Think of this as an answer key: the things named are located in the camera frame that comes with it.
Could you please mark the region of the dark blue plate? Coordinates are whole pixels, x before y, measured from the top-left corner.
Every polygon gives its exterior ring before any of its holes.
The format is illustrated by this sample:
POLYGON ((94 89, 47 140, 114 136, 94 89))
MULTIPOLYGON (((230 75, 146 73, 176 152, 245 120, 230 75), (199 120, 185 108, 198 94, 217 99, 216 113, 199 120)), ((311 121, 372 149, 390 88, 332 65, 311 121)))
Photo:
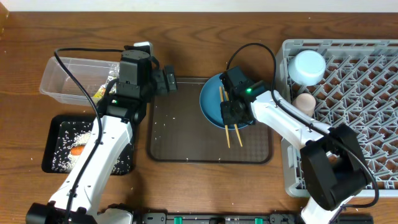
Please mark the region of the dark blue plate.
POLYGON ((220 73, 209 78, 200 92, 200 108, 205 118, 214 126, 224 129, 220 109, 220 91, 222 86, 220 73))

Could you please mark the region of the yellow snack wrapper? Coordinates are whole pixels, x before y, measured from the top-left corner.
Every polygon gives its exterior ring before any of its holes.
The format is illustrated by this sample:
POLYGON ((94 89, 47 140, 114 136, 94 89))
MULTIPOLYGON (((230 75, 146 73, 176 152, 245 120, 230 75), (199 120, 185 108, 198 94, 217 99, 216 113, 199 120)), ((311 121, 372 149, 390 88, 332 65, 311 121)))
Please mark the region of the yellow snack wrapper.
POLYGON ((106 78, 105 83, 102 84, 102 85, 99 87, 98 91, 93 95, 93 99, 94 99, 95 101, 98 101, 98 100, 102 99, 102 97, 103 97, 104 94, 105 94, 106 87, 108 86, 108 83, 109 83, 110 81, 114 80, 114 79, 117 79, 117 78, 119 78, 119 75, 118 75, 117 72, 110 72, 109 75, 108 75, 108 77, 106 78))

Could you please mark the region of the pink cup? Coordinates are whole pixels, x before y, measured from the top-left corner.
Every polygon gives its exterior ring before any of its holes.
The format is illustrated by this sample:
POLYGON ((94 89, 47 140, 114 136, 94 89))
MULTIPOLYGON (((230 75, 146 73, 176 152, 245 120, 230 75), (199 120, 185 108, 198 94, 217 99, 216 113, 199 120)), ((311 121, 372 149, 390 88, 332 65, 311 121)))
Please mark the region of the pink cup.
POLYGON ((294 99, 292 104, 307 116, 312 117, 316 107, 316 100, 311 94, 302 93, 294 99))

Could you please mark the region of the light blue bowl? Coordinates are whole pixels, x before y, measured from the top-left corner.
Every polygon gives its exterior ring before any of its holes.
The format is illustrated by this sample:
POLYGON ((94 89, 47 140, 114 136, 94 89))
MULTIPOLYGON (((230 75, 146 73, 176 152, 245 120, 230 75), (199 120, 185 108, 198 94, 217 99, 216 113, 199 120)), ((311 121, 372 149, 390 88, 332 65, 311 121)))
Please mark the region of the light blue bowl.
POLYGON ((324 76, 326 62, 323 56, 313 50, 304 50, 289 61, 288 73, 297 84, 313 86, 324 76))

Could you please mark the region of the white rice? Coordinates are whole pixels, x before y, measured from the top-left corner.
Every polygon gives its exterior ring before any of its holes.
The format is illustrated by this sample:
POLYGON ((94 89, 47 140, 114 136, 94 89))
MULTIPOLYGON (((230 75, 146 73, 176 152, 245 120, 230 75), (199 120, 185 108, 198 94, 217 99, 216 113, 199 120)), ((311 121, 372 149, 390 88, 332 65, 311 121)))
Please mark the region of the white rice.
MULTIPOLYGON (((69 173, 74 168, 80 156, 70 154, 71 148, 85 146, 91 136, 93 123, 87 121, 63 121, 60 123, 60 132, 56 138, 56 145, 52 153, 50 168, 55 173, 69 173)), ((132 171, 133 146, 128 143, 111 171, 112 175, 125 175, 132 171)))

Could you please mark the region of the orange carrot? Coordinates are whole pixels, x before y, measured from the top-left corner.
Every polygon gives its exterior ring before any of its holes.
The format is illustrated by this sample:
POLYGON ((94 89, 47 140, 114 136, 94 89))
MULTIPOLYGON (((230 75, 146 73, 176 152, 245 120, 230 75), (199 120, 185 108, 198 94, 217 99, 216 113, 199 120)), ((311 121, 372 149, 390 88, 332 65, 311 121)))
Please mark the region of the orange carrot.
POLYGON ((73 148, 71 148, 70 150, 70 154, 73 156, 80 156, 84 150, 84 146, 75 146, 73 148))

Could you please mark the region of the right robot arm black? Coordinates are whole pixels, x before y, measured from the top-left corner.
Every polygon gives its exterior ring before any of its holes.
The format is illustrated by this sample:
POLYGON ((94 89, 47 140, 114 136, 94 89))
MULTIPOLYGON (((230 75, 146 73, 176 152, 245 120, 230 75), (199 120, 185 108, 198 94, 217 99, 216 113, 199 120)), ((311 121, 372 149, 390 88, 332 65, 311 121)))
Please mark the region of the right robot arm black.
POLYGON ((304 223, 333 223, 349 201, 374 183, 356 133, 314 121, 264 82, 221 80, 228 100, 220 104, 224 124, 258 121, 300 151, 310 199, 300 217, 304 223))

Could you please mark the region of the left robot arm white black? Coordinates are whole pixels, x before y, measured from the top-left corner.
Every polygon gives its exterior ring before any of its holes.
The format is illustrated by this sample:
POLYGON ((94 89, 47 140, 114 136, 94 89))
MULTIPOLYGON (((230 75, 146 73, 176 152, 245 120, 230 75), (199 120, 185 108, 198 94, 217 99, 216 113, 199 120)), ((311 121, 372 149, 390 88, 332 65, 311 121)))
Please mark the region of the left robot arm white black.
POLYGON ((99 213, 101 196, 111 171, 134 137, 134 127, 146 115, 154 95, 177 90, 174 68, 153 68, 148 75, 120 66, 96 109, 96 119, 85 148, 62 186, 48 204, 33 203, 26 223, 134 223, 134 214, 115 205, 99 213))

